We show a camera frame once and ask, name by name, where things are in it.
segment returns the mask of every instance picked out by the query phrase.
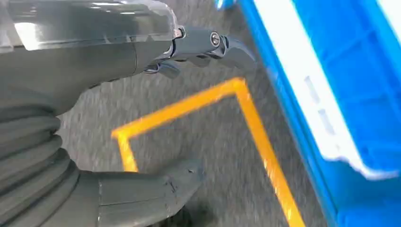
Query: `transparent plastic cover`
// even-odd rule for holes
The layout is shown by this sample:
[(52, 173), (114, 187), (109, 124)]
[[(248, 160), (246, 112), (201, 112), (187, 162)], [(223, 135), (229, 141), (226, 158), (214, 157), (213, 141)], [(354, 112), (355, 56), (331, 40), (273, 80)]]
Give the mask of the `transparent plastic cover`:
[(153, 0), (0, 0), (1, 52), (174, 39), (174, 12)]

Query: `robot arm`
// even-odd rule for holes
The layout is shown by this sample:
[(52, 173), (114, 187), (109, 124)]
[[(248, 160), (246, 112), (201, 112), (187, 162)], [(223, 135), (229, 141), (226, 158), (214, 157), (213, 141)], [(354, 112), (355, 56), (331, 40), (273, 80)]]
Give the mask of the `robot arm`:
[[(2, 1), (0, 13), (0, 226), (144, 227), (179, 211), (204, 178), (199, 162), (157, 175), (82, 171), (61, 148), (56, 116), (97, 84), (166, 61), (206, 66), (238, 43), (178, 27), (151, 0)], [(207, 37), (199, 47), (197, 32)]]

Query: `yellow floor marking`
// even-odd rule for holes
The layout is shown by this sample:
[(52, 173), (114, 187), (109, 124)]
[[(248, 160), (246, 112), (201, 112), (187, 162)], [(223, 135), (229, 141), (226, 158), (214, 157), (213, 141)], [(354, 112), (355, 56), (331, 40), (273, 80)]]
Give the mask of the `yellow floor marking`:
[(241, 106), (253, 140), (261, 155), (264, 168), (284, 210), (284, 215), (287, 218), (289, 226), (305, 227), (280, 164), (274, 155), (262, 120), (253, 103), (251, 93), (245, 80), (242, 78), (228, 80), (115, 129), (112, 132), (112, 137), (118, 140), (124, 170), (131, 172), (138, 171), (133, 152), (129, 146), (130, 138), (231, 95), (236, 96)]

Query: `blue bin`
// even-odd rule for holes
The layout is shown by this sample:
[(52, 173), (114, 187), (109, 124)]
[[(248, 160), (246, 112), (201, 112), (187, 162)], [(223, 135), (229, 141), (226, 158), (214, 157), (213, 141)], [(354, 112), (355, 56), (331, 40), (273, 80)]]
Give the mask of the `blue bin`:
[[(256, 1), (263, 0), (238, 3), (271, 71), (270, 80), (329, 226), (400, 226), (401, 177), (371, 181), (345, 162), (322, 157)], [(401, 51), (382, 10), (374, 0), (293, 4), (363, 161), (373, 169), (399, 171)]]

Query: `metal screw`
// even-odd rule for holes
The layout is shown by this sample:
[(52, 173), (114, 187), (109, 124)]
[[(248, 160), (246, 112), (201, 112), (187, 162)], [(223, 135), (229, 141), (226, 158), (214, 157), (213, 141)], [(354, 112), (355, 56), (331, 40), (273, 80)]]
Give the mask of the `metal screw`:
[(210, 40), (213, 46), (217, 47), (220, 45), (220, 36), (217, 32), (212, 32), (212, 34), (210, 35)]

